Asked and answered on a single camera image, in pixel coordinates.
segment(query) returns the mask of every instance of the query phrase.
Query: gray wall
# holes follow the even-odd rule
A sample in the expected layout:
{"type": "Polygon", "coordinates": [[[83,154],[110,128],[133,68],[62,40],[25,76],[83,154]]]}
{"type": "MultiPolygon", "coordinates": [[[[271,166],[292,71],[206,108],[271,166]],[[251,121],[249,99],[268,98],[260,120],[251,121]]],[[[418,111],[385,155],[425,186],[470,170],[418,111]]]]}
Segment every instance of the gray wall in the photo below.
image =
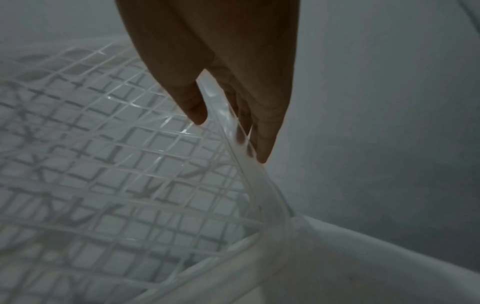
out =
{"type": "MultiPolygon", "coordinates": [[[[124,33],[108,0],[0,6],[1,44],[124,33]]],[[[480,270],[479,100],[480,37],[454,0],[303,0],[267,169],[297,212],[480,270]]]]}

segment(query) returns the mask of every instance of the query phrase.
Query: grid pattern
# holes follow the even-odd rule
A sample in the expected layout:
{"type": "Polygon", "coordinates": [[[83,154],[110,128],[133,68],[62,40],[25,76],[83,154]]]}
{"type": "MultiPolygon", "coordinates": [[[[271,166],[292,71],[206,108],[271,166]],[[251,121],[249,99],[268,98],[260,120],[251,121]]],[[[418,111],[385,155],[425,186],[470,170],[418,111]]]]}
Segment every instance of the grid pattern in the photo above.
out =
{"type": "Polygon", "coordinates": [[[217,122],[128,41],[3,51],[0,71],[0,303],[126,302],[262,229],[217,122]]]}

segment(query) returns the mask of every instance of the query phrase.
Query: human hand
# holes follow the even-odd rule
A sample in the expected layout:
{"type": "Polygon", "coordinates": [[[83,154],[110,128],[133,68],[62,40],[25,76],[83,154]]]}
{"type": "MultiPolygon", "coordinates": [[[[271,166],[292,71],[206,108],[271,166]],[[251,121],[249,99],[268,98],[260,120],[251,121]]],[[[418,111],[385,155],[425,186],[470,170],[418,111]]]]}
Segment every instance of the human hand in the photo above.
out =
{"type": "MultiPolygon", "coordinates": [[[[223,88],[265,163],[292,92],[299,0],[116,0],[153,77],[195,123],[207,119],[196,79],[223,88]]],[[[241,130],[237,140],[245,137],[241,130]]]]}

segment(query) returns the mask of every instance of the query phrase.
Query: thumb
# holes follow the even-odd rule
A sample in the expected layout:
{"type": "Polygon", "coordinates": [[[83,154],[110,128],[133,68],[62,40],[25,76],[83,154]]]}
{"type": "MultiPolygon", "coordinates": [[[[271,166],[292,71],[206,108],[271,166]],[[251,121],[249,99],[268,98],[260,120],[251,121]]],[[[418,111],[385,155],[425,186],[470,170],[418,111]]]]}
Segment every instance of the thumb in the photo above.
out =
{"type": "Polygon", "coordinates": [[[186,86],[163,86],[175,103],[194,124],[201,125],[207,119],[207,107],[196,82],[186,86]]]}

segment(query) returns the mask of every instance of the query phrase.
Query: skin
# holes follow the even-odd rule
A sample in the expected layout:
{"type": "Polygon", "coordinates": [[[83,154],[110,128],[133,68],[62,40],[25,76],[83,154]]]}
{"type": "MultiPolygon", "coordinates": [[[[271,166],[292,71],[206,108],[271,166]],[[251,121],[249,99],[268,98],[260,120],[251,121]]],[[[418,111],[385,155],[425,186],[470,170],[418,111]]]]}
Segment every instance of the skin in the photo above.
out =
{"type": "MultiPolygon", "coordinates": [[[[207,69],[249,134],[272,152],[292,93],[299,0],[117,0],[153,77],[195,123],[207,119],[196,84],[207,69]]],[[[238,130],[237,139],[245,140],[238,130]]]]}

